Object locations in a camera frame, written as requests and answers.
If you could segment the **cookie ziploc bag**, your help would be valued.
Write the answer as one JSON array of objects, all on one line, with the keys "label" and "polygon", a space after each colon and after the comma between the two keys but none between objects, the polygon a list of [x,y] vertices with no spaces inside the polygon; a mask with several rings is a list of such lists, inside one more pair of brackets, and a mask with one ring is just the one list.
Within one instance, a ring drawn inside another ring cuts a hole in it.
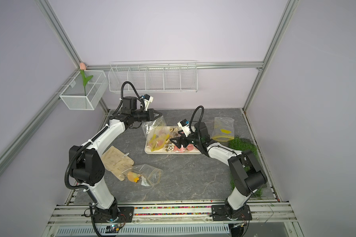
[{"label": "cookie ziploc bag", "polygon": [[170,139],[170,132],[163,116],[154,121],[143,122],[141,128],[146,138],[146,147],[151,152],[163,149]]},{"label": "cookie ziploc bag", "polygon": [[214,129],[211,138],[217,142],[228,142],[234,139],[234,122],[233,118],[215,117]]},{"label": "cookie ziploc bag", "polygon": [[139,165],[127,168],[122,174],[132,183],[153,187],[160,183],[163,171],[150,165]]}]

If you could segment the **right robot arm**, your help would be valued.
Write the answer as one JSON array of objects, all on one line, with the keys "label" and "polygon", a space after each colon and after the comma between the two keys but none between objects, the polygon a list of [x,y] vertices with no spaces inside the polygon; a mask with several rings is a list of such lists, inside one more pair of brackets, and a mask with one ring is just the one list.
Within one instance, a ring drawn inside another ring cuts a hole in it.
[{"label": "right robot arm", "polygon": [[252,151],[234,150],[211,139],[206,124],[202,122],[203,115],[204,107],[198,106],[189,121],[183,119],[178,122],[179,136],[170,141],[178,148],[193,145],[205,156],[229,167],[234,189],[224,204],[212,206],[210,217],[214,221],[230,220],[247,224],[252,220],[247,201],[267,183],[267,176]]}]

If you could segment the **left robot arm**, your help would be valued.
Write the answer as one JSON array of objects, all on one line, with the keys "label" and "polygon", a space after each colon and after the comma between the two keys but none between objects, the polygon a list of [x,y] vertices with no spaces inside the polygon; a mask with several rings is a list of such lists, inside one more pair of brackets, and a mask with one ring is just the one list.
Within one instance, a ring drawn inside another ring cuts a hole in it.
[{"label": "left robot arm", "polygon": [[72,146],[69,150],[69,163],[64,174],[64,185],[69,190],[81,189],[92,200],[91,210],[95,210],[115,222],[120,216],[116,198],[111,194],[105,182],[103,155],[112,142],[135,122],[154,121],[162,114],[150,108],[151,95],[121,95],[120,104],[109,116],[104,127],[87,142]]}]

